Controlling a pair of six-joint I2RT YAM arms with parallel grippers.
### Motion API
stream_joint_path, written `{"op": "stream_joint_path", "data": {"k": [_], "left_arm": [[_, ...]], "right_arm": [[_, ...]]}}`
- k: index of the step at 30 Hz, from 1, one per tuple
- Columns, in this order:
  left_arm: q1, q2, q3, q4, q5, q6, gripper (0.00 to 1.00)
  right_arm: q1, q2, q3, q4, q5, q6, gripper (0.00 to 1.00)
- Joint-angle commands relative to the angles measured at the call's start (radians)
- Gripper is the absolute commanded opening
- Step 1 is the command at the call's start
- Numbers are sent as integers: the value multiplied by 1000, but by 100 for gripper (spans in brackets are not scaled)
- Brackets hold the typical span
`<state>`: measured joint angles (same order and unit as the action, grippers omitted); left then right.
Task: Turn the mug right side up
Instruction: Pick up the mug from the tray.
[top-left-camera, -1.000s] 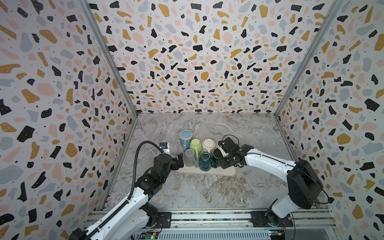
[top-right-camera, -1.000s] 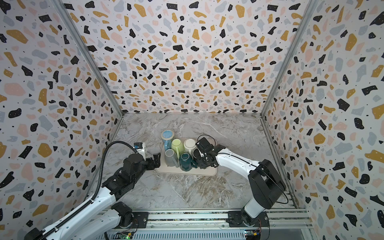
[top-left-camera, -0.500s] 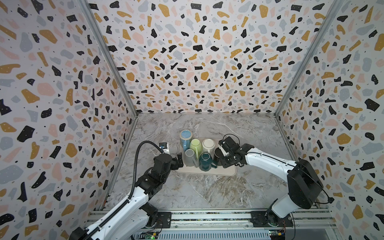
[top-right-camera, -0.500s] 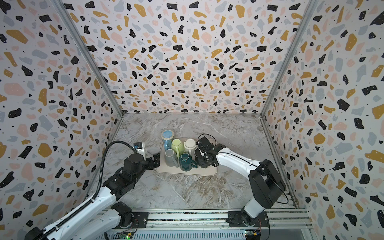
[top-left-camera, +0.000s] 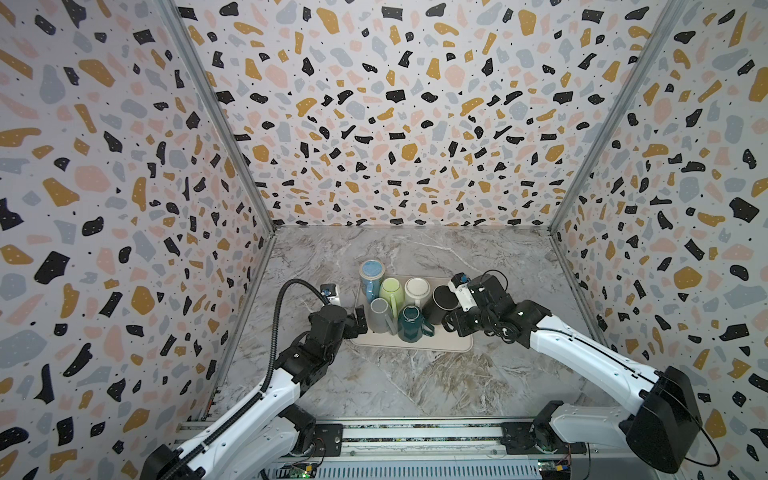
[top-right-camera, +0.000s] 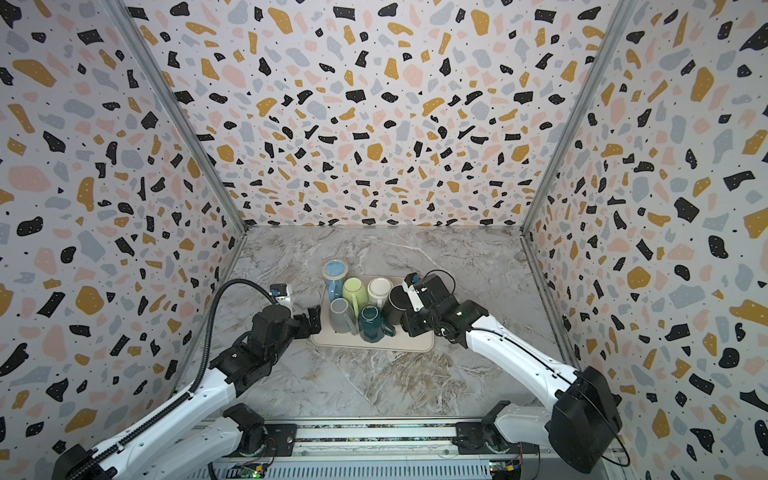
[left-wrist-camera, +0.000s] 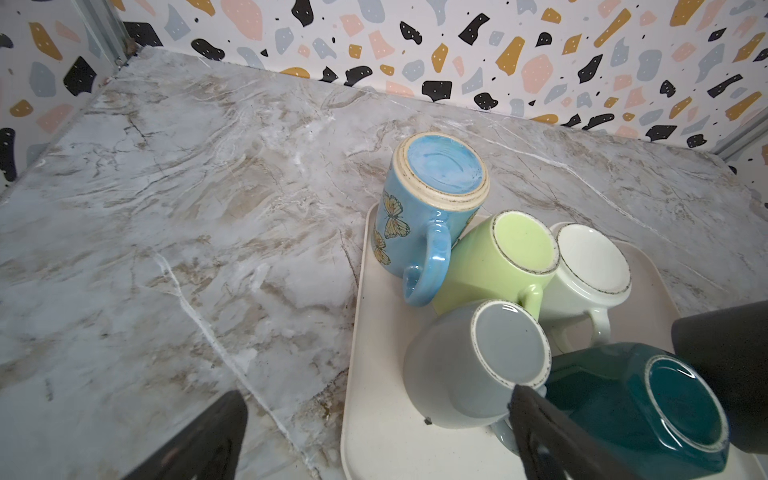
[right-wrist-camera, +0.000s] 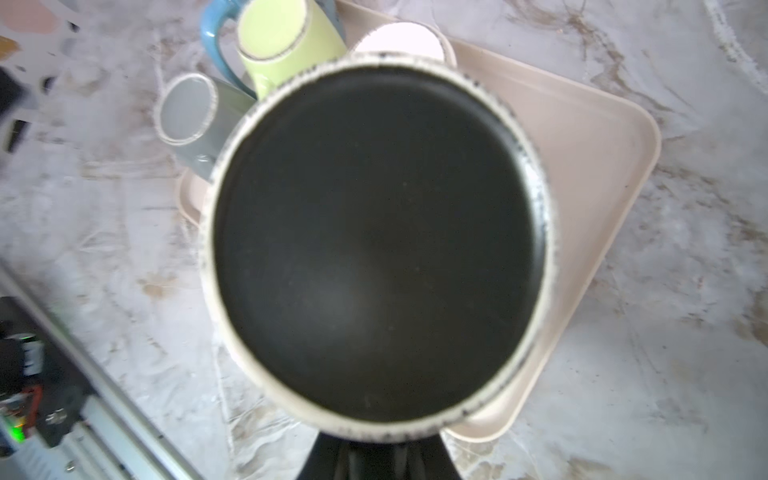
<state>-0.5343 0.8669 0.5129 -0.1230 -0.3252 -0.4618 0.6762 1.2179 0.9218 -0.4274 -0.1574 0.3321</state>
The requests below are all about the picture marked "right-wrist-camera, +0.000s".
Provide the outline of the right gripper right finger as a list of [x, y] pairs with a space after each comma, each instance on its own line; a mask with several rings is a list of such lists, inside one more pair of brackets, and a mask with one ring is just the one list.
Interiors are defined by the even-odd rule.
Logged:
[[439, 434], [396, 444], [393, 453], [392, 479], [462, 479]]

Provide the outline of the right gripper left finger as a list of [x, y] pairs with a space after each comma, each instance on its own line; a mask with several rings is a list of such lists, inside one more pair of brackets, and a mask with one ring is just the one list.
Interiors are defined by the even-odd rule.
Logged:
[[319, 433], [297, 479], [383, 479], [384, 446]]

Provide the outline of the grey mug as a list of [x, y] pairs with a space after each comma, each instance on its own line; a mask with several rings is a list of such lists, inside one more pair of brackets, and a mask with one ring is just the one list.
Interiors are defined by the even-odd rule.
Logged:
[[254, 104], [226, 82], [183, 74], [172, 79], [155, 106], [155, 131], [182, 166], [208, 181], [226, 140]]

